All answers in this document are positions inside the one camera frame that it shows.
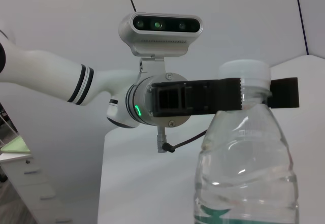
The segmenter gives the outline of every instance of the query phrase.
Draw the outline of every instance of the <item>robotic arm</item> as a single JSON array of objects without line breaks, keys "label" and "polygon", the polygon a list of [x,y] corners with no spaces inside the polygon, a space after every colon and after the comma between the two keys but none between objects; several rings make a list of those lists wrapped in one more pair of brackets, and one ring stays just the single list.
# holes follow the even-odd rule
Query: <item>robotic arm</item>
[{"label": "robotic arm", "polygon": [[[0,22],[0,82],[49,94],[76,105],[87,105],[107,91],[111,100],[107,118],[124,128],[140,123],[157,126],[158,152],[174,152],[179,145],[166,142],[165,128],[185,123],[191,115],[215,114],[218,110],[241,110],[240,78],[187,81],[166,73],[165,57],[187,53],[203,29],[196,16],[133,13],[119,26],[121,39],[140,58],[140,72],[95,71],[45,51],[24,51],[15,45],[13,33]],[[272,108],[299,106],[297,79],[271,83]]]},{"label": "robotic arm", "polygon": [[49,94],[76,105],[87,105],[107,91],[111,100],[107,118],[117,126],[137,127],[140,123],[174,127],[189,119],[156,118],[149,98],[151,84],[185,81],[178,74],[166,74],[164,57],[184,55],[200,35],[202,22],[195,16],[133,13],[126,16],[119,34],[135,56],[140,56],[140,73],[115,70],[95,71],[45,51],[24,51],[15,45],[13,33],[0,22],[0,82]]}]

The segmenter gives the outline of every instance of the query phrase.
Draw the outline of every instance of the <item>white table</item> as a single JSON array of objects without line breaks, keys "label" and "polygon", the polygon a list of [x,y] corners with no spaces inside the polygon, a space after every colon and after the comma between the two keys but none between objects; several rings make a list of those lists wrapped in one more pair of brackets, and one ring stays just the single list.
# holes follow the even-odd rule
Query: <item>white table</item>
[{"label": "white table", "polygon": [[[290,145],[302,224],[323,223],[325,60],[302,56],[272,68],[272,79],[298,77],[300,108],[273,110]],[[175,145],[205,130],[212,115],[167,130]],[[194,173],[202,138],[175,153],[156,151],[156,128],[116,129],[105,138],[99,224],[193,223]]]}]

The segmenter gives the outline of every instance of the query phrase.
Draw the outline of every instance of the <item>cabinet drawer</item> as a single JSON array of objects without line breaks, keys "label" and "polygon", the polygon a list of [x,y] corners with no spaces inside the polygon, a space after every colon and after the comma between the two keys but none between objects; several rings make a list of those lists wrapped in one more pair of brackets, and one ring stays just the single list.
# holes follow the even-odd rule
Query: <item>cabinet drawer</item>
[{"label": "cabinet drawer", "polygon": [[36,165],[33,158],[18,161],[5,162],[1,164],[6,175],[15,186],[24,186],[47,182],[42,169]]},{"label": "cabinet drawer", "polygon": [[32,211],[39,224],[76,224],[63,208],[52,210],[34,210]]},{"label": "cabinet drawer", "polygon": [[54,189],[48,183],[18,186],[17,191],[30,210],[63,207]]}]

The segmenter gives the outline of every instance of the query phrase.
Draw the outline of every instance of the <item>cable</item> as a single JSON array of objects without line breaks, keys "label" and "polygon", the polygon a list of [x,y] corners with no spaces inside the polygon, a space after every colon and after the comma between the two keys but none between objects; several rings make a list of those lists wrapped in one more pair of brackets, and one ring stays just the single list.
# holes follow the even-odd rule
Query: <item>cable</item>
[{"label": "cable", "polygon": [[176,144],[175,146],[172,146],[171,144],[169,144],[167,142],[163,143],[162,144],[162,149],[165,150],[165,151],[168,151],[170,153],[174,153],[175,149],[177,149],[177,148],[179,148],[181,146],[184,146],[186,144],[189,144],[190,142],[193,142],[194,140],[196,140],[196,139],[202,137],[203,135],[205,135],[206,132],[207,132],[207,130],[203,131],[202,133],[200,133],[200,134],[194,136],[193,138],[188,139],[188,140],[186,140],[186,141],[184,141],[184,142],[182,142],[180,144]]},{"label": "cable", "polygon": [[307,53],[307,55],[309,55],[308,45],[307,45],[307,38],[306,38],[306,32],[305,32],[305,28],[304,28],[303,15],[302,15],[302,12],[301,12],[301,7],[300,7],[300,1],[297,0],[297,2],[298,2],[299,14],[300,14],[301,26],[302,26],[302,29],[303,29],[303,35],[304,35],[304,41],[305,41],[305,47],[306,47],[306,53]]}]

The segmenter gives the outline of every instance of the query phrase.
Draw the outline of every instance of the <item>depth camera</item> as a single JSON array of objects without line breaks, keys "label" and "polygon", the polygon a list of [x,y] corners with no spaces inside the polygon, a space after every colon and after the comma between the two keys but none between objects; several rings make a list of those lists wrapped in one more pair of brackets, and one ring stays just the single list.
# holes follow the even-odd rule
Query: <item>depth camera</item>
[{"label": "depth camera", "polygon": [[135,12],[122,20],[118,33],[133,55],[161,58],[186,54],[202,29],[197,16]]}]

